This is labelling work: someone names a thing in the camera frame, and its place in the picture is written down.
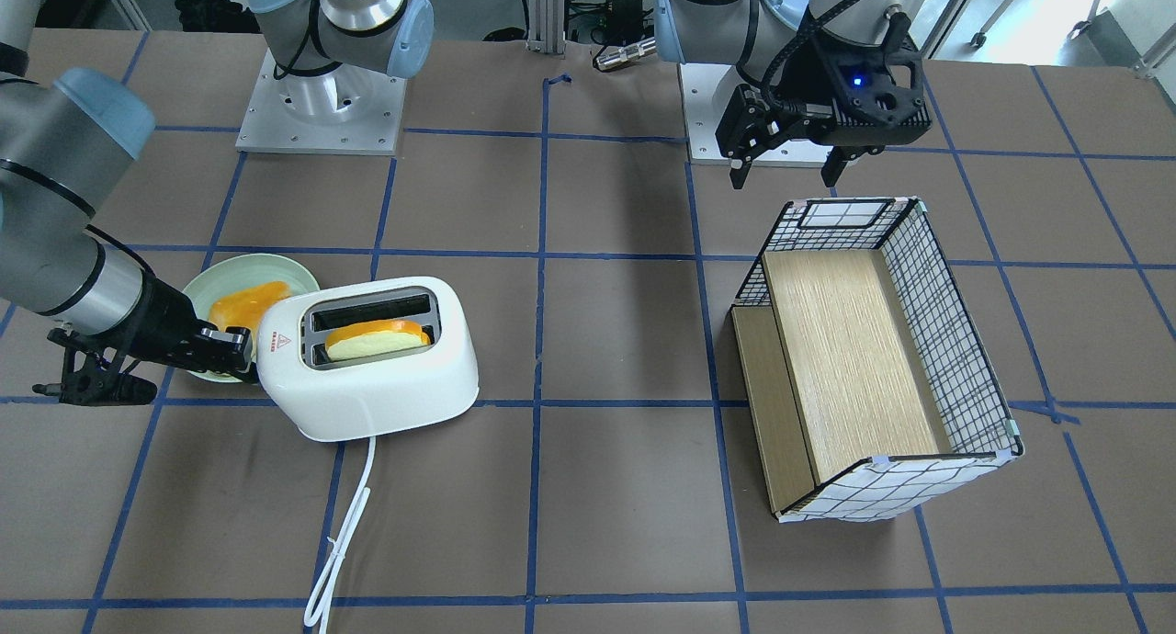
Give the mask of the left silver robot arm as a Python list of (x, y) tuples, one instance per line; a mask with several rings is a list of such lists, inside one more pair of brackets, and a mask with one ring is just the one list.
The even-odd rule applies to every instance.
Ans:
[(847, 165), (933, 126), (923, 58), (910, 27), (924, 0), (656, 0), (654, 36), (668, 62), (721, 64), (719, 155), (733, 187), (786, 142), (829, 149), (826, 186)]

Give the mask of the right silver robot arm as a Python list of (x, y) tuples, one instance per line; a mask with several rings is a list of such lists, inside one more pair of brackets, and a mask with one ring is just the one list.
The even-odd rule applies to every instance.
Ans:
[[(64, 378), (107, 383), (126, 359), (243, 378), (248, 331), (218, 331), (189, 298), (91, 227), (156, 128), (113, 76), (75, 66), (27, 76), (39, 0), (4, 0), (4, 299), (54, 320)], [(323, 80), (346, 66), (415, 76), (435, 35), (429, 0), (246, 0), (278, 81)]]

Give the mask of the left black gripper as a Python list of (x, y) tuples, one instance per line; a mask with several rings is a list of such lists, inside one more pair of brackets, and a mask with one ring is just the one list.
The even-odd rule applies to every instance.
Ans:
[(810, 163), (823, 166), (824, 186), (835, 187), (849, 163), (889, 147), (914, 144), (930, 131), (930, 111), (914, 64), (837, 64), (831, 74), (799, 80), (789, 74), (775, 91), (773, 109), (739, 73), (719, 94), (715, 142), (729, 162), (735, 191), (743, 191), (751, 163), (815, 147)]

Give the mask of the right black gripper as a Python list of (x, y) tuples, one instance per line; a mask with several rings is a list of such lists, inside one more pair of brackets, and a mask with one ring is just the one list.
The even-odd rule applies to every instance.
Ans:
[(139, 362), (207, 373), (219, 383), (260, 383), (254, 338), (246, 327), (219, 331), (192, 300), (147, 271), (96, 271), (80, 296), (53, 318), (47, 340), (64, 351), (64, 382), (133, 379)]

